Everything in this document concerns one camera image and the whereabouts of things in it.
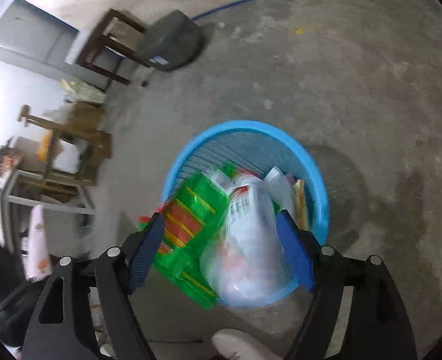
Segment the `white AD drink bottle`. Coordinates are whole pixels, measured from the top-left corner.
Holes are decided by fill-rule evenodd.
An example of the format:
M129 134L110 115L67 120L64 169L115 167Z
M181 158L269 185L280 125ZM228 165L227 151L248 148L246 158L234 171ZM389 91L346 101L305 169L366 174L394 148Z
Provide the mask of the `white AD drink bottle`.
M265 306L279 297L293 274L266 184L249 173L233 183L219 229L201 255L201 273L224 305Z

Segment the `green snack bag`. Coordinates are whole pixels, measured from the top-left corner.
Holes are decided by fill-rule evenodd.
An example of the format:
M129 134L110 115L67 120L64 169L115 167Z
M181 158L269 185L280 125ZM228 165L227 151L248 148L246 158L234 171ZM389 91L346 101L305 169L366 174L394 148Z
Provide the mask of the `green snack bag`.
M233 163L195 172L158 211L165 230L154 268L205 309L215 305L218 295L202 275L200 259L223 223L236 174Z

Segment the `yellow snack bag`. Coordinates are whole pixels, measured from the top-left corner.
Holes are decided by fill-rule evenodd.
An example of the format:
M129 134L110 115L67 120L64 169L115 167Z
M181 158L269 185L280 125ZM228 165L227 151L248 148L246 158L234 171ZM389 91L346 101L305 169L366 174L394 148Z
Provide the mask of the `yellow snack bag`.
M304 180L297 180L293 186L294 203L296 209L296 221L301 230L309 231L309 217L307 210L307 199L304 189Z

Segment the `clear plastic bag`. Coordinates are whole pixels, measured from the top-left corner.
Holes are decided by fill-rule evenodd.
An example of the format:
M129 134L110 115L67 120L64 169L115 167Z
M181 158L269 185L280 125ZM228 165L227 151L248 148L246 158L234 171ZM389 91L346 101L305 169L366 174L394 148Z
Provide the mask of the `clear plastic bag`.
M264 182L271 199L279 205L281 210L288 211L291 217L296 219L293 187L285 174L277 166L274 166L265 176Z

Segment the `blue plastic trash basket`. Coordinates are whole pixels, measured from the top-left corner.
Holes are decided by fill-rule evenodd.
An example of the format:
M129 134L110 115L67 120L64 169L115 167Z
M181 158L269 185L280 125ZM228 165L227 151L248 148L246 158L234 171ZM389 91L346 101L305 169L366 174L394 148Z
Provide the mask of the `blue plastic trash basket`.
M292 137L260 122L226 122L194 138L171 167L162 192L162 205L186 178L195 172L221 167L225 163L237 167L233 180L241 174L249 173L264 181L273 167L278 167L285 174L292 187L297 180L304 180L310 228L308 232L314 235L320 245L326 242L329 203L318 167L308 152ZM279 292L279 297L267 305L280 301L298 287L301 286L293 276L290 284Z

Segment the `pink table cover sheet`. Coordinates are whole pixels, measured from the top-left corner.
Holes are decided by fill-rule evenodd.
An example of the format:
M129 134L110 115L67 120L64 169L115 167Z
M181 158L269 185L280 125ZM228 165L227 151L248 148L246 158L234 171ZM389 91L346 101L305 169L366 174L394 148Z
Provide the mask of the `pink table cover sheet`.
M47 248L44 226L44 206L39 204L30 211L26 277L31 281L41 281L52 272L53 265Z

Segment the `white cluttered side table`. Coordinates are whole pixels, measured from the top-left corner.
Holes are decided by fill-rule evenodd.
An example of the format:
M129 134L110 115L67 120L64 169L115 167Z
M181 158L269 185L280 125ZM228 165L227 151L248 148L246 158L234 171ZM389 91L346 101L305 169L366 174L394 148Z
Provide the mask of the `white cluttered side table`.
M5 247L22 254L22 237L29 228L30 212L44 209L48 251L87 258L92 249L91 222L95 207L84 187L46 183L33 172L13 169L0 181L0 222Z

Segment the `white shoe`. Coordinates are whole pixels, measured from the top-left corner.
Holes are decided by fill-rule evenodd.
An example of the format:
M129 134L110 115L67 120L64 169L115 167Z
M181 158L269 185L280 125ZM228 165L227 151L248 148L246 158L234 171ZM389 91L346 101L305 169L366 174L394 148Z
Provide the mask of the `white shoe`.
M217 331L211 338L211 343L225 359L237 360L282 360L243 331L225 328Z

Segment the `wooden chair black seat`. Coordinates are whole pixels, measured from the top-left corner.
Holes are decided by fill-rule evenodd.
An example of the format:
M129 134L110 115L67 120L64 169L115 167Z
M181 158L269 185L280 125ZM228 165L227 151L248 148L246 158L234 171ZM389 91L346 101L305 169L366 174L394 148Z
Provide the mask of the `wooden chair black seat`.
M103 117L103 108L87 102L69 104L62 121L32 115L28 105L22 106L17 120L47 132L37 151L44 165L44 180L72 186L96 185L99 167L112 156L111 135L99 129Z

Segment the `dark wooden stool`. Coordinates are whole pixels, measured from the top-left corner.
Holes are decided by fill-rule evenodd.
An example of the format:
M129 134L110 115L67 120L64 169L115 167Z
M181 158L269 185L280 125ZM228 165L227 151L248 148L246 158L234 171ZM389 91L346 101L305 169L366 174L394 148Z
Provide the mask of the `dark wooden stool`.
M96 60L105 50L110 50L122 59L129 59L144 67L148 65L136 56L137 49L141 45L148 28L131 14L110 8L101 16L94 29L82 42L75 63L82 68L95 72L111 81L128 86L130 80L118 75L118 69L109 71L96 64ZM127 46L125 38L130 32L135 32L136 40L140 42L136 46Z

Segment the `grey refrigerator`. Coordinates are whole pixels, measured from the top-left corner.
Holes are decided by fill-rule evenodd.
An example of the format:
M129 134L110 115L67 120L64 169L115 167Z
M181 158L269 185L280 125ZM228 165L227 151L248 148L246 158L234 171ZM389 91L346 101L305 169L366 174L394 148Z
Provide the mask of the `grey refrigerator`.
M0 62L54 80L81 80L105 90L109 78L65 61L78 30L24 0L0 18Z

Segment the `grey rice cooker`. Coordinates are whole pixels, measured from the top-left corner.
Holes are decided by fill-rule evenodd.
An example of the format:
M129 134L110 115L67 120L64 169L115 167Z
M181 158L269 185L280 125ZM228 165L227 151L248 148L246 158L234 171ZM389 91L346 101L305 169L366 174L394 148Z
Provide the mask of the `grey rice cooker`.
M147 30L135 56L158 71L170 72L190 63L202 44L201 28L182 11L173 10Z

